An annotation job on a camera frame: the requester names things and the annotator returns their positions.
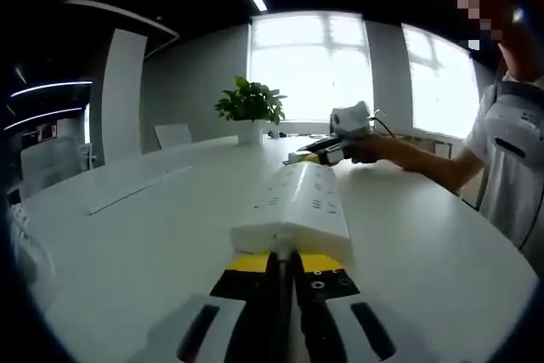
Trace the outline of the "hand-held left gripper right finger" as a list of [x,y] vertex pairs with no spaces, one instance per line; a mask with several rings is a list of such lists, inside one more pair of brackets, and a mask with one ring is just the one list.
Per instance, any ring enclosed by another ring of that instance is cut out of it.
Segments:
[[324,254],[293,252],[297,306],[312,362],[418,362],[419,344],[371,304],[344,266]]

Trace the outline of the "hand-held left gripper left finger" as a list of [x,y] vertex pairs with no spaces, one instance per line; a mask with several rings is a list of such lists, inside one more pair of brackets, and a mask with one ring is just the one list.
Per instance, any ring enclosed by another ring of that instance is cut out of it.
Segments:
[[245,254],[225,268],[208,294],[194,294],[156,323],[129,362],[227,362],[238,339],[249,347],[250,327],[263,318],[278,289],[274,252]]

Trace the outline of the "person's right hand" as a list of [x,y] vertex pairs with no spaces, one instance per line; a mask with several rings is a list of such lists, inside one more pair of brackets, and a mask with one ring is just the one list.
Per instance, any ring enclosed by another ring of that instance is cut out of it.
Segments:
[[383,159],[383,143],[387,138],[379,133],[372,133],[355,140],[351,145],[352,163],[371,164]]

